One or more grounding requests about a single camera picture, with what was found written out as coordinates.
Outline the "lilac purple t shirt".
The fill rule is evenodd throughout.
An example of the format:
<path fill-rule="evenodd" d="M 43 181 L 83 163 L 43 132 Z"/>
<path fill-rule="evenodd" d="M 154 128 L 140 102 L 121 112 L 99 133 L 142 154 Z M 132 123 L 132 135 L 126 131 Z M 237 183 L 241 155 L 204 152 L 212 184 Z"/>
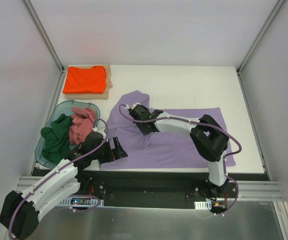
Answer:
<path fill-rule="evenodd" d="M 193 169 L 208 166 L 188 135 L 173 132 L 143 135 L 119 110 L 121 104 L 131 106 L 135 103 L 148 108 L 150 96 L 136 90 L 122 95 L 112 108 L 107 120 L 108 138 L 118 137 L 128 156 L 101 164 L 101 170 Z"/>

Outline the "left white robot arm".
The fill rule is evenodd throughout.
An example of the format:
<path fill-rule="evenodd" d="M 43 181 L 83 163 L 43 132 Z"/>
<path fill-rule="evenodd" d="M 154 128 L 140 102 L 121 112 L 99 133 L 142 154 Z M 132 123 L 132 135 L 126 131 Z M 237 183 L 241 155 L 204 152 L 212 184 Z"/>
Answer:
<path fill-rule="evenodd" d="M 9 239 L 27 239 L 62 200 L 75 193 L 86 194 L 90 179 L 84 170 L 93 161 L 104 164 L 128 157 L 118 137 L 112 140 L 113 147 L 104 132 L 91 132 L 39 181 L 21 192 L 9 192 L 0 213 L 0 223 L 8 230 Z"/>

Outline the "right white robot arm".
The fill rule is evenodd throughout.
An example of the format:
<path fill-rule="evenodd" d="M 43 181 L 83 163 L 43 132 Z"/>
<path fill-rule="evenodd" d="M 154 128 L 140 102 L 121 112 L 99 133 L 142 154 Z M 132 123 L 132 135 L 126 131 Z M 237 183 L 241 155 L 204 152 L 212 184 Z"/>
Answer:
<path fill-rule="evenodd" d="M 190 137 L 197 152 L 208 164 L 207 187 L 200 188 L 199 194 L 214 201 L 226 193 L 229 180 L 223 156 L 228 148 L 229 138 L 222 133 L 222 128 L 213 117 L 205 114 L 191 120 L 162 110 L 150 112 L 139 103 L 127 106 L 126 109 L 143 135 L 176 133 Z"/>

